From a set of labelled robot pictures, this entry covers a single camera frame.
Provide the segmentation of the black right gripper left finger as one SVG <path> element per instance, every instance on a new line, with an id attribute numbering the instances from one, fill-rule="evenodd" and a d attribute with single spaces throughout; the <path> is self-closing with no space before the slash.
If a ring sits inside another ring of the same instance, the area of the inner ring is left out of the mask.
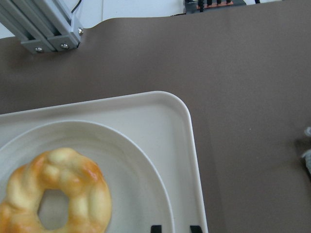
<path id="1" fill-rule="evenodd" d="M 151 226 L 151 233 L 162 233 L 162 226 L 161 225 L 152 225 Z"/>

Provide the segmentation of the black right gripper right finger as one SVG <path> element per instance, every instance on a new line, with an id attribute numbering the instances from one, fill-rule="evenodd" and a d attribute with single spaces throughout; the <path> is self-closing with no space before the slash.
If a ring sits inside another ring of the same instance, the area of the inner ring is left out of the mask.
<path id="1" fill-rule="evenodd" d="M 191 233 L 202 233 L 201 226 L 198 225 L 190 225 L 190 232 Z"/>

